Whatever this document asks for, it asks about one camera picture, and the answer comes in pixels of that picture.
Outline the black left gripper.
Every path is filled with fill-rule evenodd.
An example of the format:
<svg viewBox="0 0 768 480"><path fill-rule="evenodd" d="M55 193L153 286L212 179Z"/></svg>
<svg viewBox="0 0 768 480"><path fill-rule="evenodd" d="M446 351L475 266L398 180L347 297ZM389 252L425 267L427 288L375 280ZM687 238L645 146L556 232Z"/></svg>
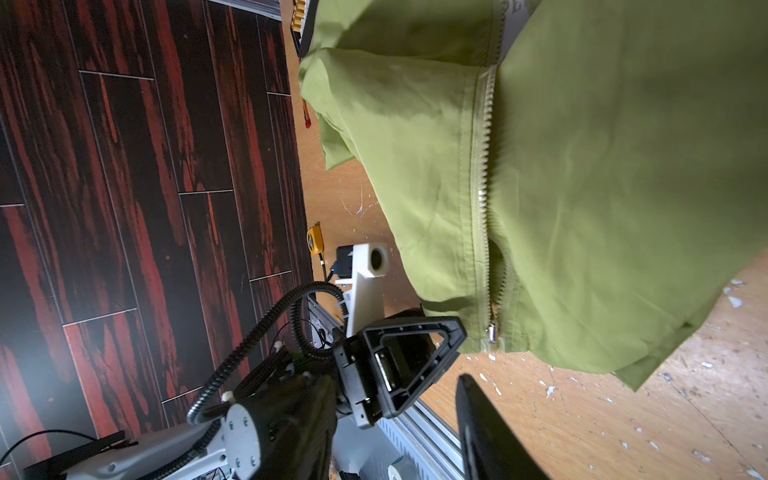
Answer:
<svg viewBox="0 0 768 480"><path fill-rule="evenodd" d="M350 416L371 428L408 410L459 356L467 332L456 317L377 321L333 349ZM337 388L304 373L239 401L222 422L235 479L328 479Z"/></svg>

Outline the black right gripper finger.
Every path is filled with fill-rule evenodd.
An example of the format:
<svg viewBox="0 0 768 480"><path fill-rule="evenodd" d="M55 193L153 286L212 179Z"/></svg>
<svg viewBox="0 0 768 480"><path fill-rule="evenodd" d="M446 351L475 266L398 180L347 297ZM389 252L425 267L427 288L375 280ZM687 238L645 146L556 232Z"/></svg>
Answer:
<svg viewBox="0 0 768 480"><path fill-rule="evenodd" d="M469 374L457 380L456 411L466 479L548 479Z"/></svg>

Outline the green jacket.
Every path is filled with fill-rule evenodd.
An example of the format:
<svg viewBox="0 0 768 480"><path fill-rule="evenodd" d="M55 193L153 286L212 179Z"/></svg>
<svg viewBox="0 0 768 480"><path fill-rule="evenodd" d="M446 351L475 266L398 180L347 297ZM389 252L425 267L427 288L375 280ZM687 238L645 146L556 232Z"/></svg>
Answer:
<svg viewBox="0 0 768 480"><path fill-rule="evenodd" d="M767 250L767 5L314 1L328 168L364 167L463 349L638 389Z"/></svg>

